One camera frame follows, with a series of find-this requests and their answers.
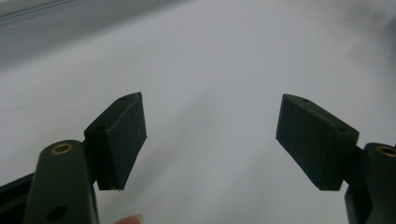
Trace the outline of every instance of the white surface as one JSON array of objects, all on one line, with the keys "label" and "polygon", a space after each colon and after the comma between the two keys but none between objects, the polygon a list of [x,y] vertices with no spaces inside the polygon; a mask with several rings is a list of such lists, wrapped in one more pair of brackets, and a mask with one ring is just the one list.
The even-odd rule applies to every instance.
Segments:
[{"label": "white surface", "polygon": [[318,191],[275,140],[280,100],[316,102],[360,147],[393,145],[390,43],[353,4],[168,2],[80,1],[0,26],[0,185],[142,91],[148,140],[125,191],[96,191],[102,223],[347,223],[346,185]]}]

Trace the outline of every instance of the white table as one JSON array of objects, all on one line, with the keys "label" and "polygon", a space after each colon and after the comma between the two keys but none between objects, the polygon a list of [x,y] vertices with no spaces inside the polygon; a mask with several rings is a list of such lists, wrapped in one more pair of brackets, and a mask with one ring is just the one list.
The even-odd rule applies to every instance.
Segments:
[{"label": "white table", "polygon": [[1,23],[0,185],[142,91],[148,139],[125,190],[96,191],[101,223],[347,223],[347,184],[316,189],[275,135],[291,93],[359,130],[360,147],[395,143],[392,48],[351,8],[82,0]]}]

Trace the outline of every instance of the brass insert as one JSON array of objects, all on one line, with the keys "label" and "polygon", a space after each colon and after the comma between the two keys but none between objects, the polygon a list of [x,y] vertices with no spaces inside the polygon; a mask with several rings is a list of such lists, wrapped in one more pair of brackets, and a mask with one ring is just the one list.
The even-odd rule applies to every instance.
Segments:
[{"label": "brass insert", "polygon": [[53,147],[50,153],[52,153],[52,155],[62,155],[64,153],[69,152],[71,149],[73,149],[72,144],[62,143],[56,147]]},{"label": "brass insert", "polygon": [[380,146],[375,149],[386,156],[396,158],[396,148],[394,147]]}]

